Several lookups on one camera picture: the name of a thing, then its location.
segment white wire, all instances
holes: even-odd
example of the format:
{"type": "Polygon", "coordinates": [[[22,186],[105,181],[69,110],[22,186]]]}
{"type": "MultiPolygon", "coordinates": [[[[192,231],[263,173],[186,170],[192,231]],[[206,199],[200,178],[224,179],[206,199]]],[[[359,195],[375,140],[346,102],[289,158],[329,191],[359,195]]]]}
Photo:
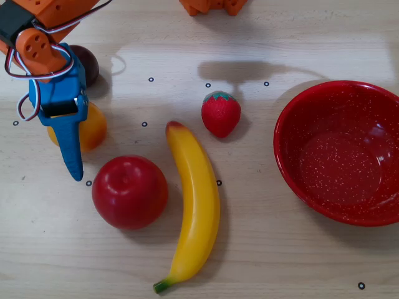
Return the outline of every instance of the white wire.
{"type": "MultiPolygon", "coordinates": [[[[51,47],[53,49],[56,49],[56,50],[59,50],[59,51],[63,51],[64,53],[66,53],[69,56],[69,59],[71,60],[70,66],[67,69],[63,70],[61,73],[54,74],[54,75],[48,75],[46,77],[37,77],[38,80],[53,79],[53,78],[60,77],[62,75],[65,75],[67,72],[69,72],[74,67],[74,59],[72,58],[72,56],[66,50],[64,50],[63,48],[60,48],[60,47],[58,47],[56,45],[51,45],[51,47]]],[[[17,52],[17,57],[18,57],[19,61],[22,62],[21,56],[19,55],[18,52],[17,52]]],[[[32,77],[31,78],[17,78],[17,77],[15,77],[15,79],[18,79],[18,80],[32,80],[32,79],[35,79],[35,77],[33,77],[33,78],[32,77]]]]}
{"type": "MultiPolygon", "coordinates": [[[[42,79],[52,79],[52,78],[56,78],[56,77],[60,77],[62,75],[65,75],[74,66],[74,59],[68,53],[68,51],[64,50],[61,47],[58,47],[57,45],[51,45],[51,47],[53,49],[56,49],[56,50],[59,50],[59,51],[63,51],[64,53],[66,53],[69,56],[69,59],[72,60],[72,62],[70,63],[70,67],[68,67],[67,69],[63,70],[61,73],[50,75],[50,76],[47,76],[47,77],[42,77],[42,78],[40,78],[40,80],[42,80],[42,79]]],[[[15,53],[15,50],[11,49],[11,58],[10,58],[10,60],[8,62],[8,66],[7,66],[8,69],[11,69],[12,58],[14,57],[14,53],[15,53]]],[[[21,65],[21,67],[25,70],[26,74],[28,74],[28,76],[32,76],[32,73],[29,71],[29,69],[25,65],[24,61],[22,60],[21,56],[19,55],[19,52],[16,52],[16,54],[17,54],[17,61],[21,65]]],[[[34,84],[34,88],[35,88],[35,94],[36,94],[36,103],[35,103],[35,107],[34,107],[33,113],[31,115],[29,115],[28,117],[26,117],[26,118],[24,118],[19,113],[19,105],[21,104],[21,102],[23,102],[26,99],[26,97],[29,95],[29,92],[25,93],[25,95],[23,97],[21,97],[19,99],[18,103],[17,103],[17,114],[18,114],[19,118],[21,120],[23,120],[23,121],[27,121],[27,120],[29,120],[30,118],[32,118],[36,114],[38,109],[40,109],[40,107],[38,106],[38,104],[39,104],[39,101],[38,101],[38,99],[39,99],[39,84],[37,83],[37,80],[32,78],[32,77],[31,78],[16,78],[16,79],[19,79],[19,80],[33,80],[33,84],[34,84]]]]}
{"type": "Polygon", "coordinates": [[[64,27],[61,27],[61,28],[58,28],[58,29],[53,29],[53,30],[47,30],[47,29],[45,29],[45,28],[43,28],[43,27],[41,27],[41,26],[38,26],[35,22],[33,22],[33,26],[34,26],[36,29],[39,29],[40,31],[45,32],[45,33],[47,33],[47,34],[54,34],[54,33],[63,31],[63,30],[65,30],[65,29],[69,28],[69,27],[72,27],[72,26],[74,26],[74,25],[76,25],[76,24],[82,22],[84,19],[90,17],[91,15],[92,15],[92,14],[89,14],[89,15],[87,15],[87,16],[85,16],[85,17],[79,19],[79,20],[76,20],[75,22],[73,22],[73,23],[71,23],[71,24],[68,24],[68,25],[65,25],[64,27]]]}
{"type": "MultiPolygon", "coordinates": [[[[25,72],[26,72],[28,75],[32,75],[31,72],[29,71],[29,69],[26,67],[26,65],[25,65],[24,62],[22,61],[22,59],[20,58],[18,52],[17,52],[17,60],[18,60],[18,63],[21,65],[21,67],[23,67],[23,69],[25,70],[25,72]]],[[[21,102],[22,102],[24,99],[26,99],[26,97],[29,95],[29,92],[25,93],[25,95],[24,95],[22,98],[20,98],[19,101],[18,101],[18,103],[17,103],[17,114],[18,114],[19,118],[20,118],[21,120],[23,120],[23,121],[27,121],[28,119],[30,119],[32,116],[34,116],[34,115],[36,114],[36,111],[37,111],[38,109],[40,109],[40,107],[38,107],[38,105],[39,105],[39,86],[38,86],[38,83],[37,83],[36,80],[33,80],[33,84],[34,84],[34,86],[35,86],[36,102],[35,102],[35,107],[34,107],[34,109],[33,109],[32,114],[29,115],[29,116],[26,117],[26,118],[23,118],[22,115],[19,113],[19,105],[21,104],[21,102]]]]}

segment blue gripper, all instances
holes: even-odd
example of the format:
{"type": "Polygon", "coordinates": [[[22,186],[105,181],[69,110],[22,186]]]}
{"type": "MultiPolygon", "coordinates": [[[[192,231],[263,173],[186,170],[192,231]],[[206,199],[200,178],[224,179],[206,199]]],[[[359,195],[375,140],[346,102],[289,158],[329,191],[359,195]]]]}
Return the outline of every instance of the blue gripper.
{"type": "MultiPolygon", "coordinates": [[[[74,101],[77,113],[61,114],[57,117],[46,115],[43,109],[38,117],[44,126],[51,126],[55,132],[62,157],[69,173],[76,181],[83,178],[83,162],[80,152],[79,123],[87,119],[89,100],[86,95],[85,69],[80,60],[67,44],[61,44],[71,53],[74,59],[73,68],[63,76],[52,79],[49,83],[39,82],[42,107],[62,107],[62,104],[74,101]]],[[[67,54],[61,52],[69,61],[67,54]]],[[[33,106],[36,104],[35,87],[29,81],[29,99],[33,106]]]]}

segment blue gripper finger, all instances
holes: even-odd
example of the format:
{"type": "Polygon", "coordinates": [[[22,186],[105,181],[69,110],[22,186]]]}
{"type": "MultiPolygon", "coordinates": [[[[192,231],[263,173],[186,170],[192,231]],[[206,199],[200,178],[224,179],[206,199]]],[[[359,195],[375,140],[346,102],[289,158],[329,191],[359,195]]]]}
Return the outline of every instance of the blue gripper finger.
{"type": "MultiPolygon", "coordinates": [[[[86,95],[85,70],[67,44],[74,59],[74,66],[63,76],[49,83],[39,82],[41,107],[38,117],[44,126],[51,126],[60,146],[62,157],[70,174],[76,181],[83,178],[83,162],[80,153],[79,123],[87,119],[89,100],[86,95]]],[[[29,82],[29,99],[36,104],[36,92],[29,82]]]]}

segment bowl rim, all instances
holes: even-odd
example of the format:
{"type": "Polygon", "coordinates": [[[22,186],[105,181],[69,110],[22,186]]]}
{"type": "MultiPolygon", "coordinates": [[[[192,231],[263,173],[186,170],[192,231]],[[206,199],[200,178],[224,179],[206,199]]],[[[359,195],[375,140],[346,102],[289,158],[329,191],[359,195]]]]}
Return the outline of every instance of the bowl rim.
{"type": "Polygon", "coordinates": [[[358,87],[362,88],[371,88],[376,90],[377,92],[381,93],[382,95],[386,96],[390,100],[393,100],[397,103],[399,103],[399,97],[395,95],[392,92],[389,92],[388,90],[385,90],[382,87],[378,87],[376,85],[370,84],[370,83],[365,83],[365,82],[358,82],[358,81],[351,81],[351,80],[338,80],[338,81],[329,81],[321,84],[317,84],[311,88],[308,88],[298,94],[296,97],[294,97],[288,104],[287,106],[283,109],[281,112],[277,123],[276,127],[274,129],[274,137],[273,137],[273,149],[274,149],[274,157],[276,158],[276,163],[278,168],[280,169],[280,172],[282,174],[282,177],[288,184],[288,186],[292,189],[292,191],[295,193],[296,196],[298,196],[304,203],[306,203],[309,207],[313,208],[317,212],[321,213],[324,216],[327,216],[328,218],[331,218],[333,220],[343,222],[346,224],[351,224],[351,225],[356,225],[356,226],[365,226],[365,227],[375,227],[375,226],[383,226],[383,225],[389,225],[393,224],[396,222],[399,222],[399,215],[395,217],[391,217],[388,219],[384,220],[355,220],[351,218],[344,218],[340,214],[336,214],[333,212],[330,212],[320,204],[316,203],[310,196],[308,196],[305,192],[302,191],[302,189],[296,184],[296,182],[289,176],[287,167],[282,161],[282,152],[281,152],[281,128],[286,120],[287,116],[290,114],[292,109],[301,101],[306,100],[309,94],[320,91],[324,88],[329,88],[329,87],[341,87],[343,84],[349,84],[349,85],[356,85],[358,87]]]}

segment white wood surface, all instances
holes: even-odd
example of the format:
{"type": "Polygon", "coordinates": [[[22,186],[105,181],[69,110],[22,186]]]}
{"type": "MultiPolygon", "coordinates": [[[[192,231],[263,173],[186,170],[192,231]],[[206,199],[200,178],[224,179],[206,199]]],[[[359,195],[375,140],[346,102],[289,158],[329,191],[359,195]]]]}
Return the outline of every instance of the white wood surface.
{"type": "Polygon", "coordinates": [[[351,79],[399,93],[398,11],[397,0],[253,0],[238,17],[193,18],[178,0],[114,1],[65,40],[97,56],[102,78],[89,95],[109,125],[80,183],[39,120],[12,125],[27,84],[0,72],[0,298],[157,297],[152,284],[168,273],[182,217],[165,140],[172,119],[207,149],[223,203],[210,260],[165,298],[399,298],[399,226],[318,215],[286,186],[272,150],[277,117],[307,87],[351,79]],[[201,121],[215,90],[243,108],[224,142],[201,121]],[[85,185],[122,154],[151,159],[170,183],[166,211],[138,232],[107,225],[85,185]]]}

